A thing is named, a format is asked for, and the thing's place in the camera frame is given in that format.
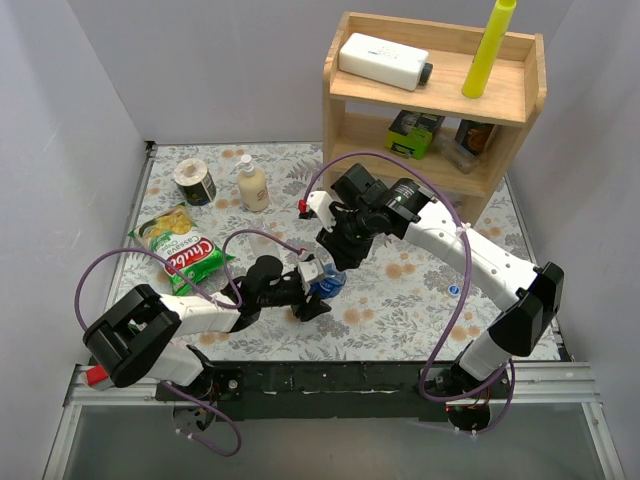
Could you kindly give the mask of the blue label water bottle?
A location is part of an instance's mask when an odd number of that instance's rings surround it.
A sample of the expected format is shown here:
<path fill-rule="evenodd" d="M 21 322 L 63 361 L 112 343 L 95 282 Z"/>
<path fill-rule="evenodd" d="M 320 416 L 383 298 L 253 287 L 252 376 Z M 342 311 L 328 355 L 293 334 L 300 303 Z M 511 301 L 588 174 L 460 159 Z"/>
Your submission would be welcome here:
<path fill-rule="evenodd" d="M 330 300 L 338 296 L 347 281 L 347 274 L 339 271 L 334 264 L 324 266 L 324 278 L 311 285 L 312 294 L 318 293 L 322 300 Z"/>

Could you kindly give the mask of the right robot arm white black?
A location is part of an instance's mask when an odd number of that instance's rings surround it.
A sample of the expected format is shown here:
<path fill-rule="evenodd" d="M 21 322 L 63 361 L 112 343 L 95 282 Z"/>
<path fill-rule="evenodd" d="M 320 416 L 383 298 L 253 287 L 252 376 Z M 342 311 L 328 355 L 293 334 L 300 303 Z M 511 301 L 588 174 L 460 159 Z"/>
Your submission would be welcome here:
<path fill-rule="evenodd" d="M 309 193 L 299 209 L 320 219 L 316 239 L 340 271 L 358 268 L 374 238 L 385 234 L 434 255 L 489 297 L 498 318 L 451 368 L 453 387 L 464 397 L 479 395 L 510 358 L 529 356 L 559 310 L 561 267 L 508 253 L 456 221 L 443 201 L 410 178 L 386 186 L 355 164 L 329 192 Z"/>

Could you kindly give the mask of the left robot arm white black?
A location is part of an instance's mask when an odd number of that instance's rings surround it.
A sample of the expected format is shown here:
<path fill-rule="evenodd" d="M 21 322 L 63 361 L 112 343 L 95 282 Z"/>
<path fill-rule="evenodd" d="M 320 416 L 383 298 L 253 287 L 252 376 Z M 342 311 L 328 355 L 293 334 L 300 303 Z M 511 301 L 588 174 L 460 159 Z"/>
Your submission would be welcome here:
<path fill-rule="evenodd" d="M 174 345 L 181 336 L 235 333 L 256 323 L 264 309 L 289 307 L 302 322 L 331 310 L 313 288 L 328 268 L 313 255 L 290 272 L 273 256 L 259 257 L 244 276 L 210 300 L 157 293 L 147 284 L 130 290 L 85 330 L 83 343 L 111 382 L 128 387 L 144 377 L 178 385 L 193 400 L 213 386 L 209 360 L 193 347 Z"/>

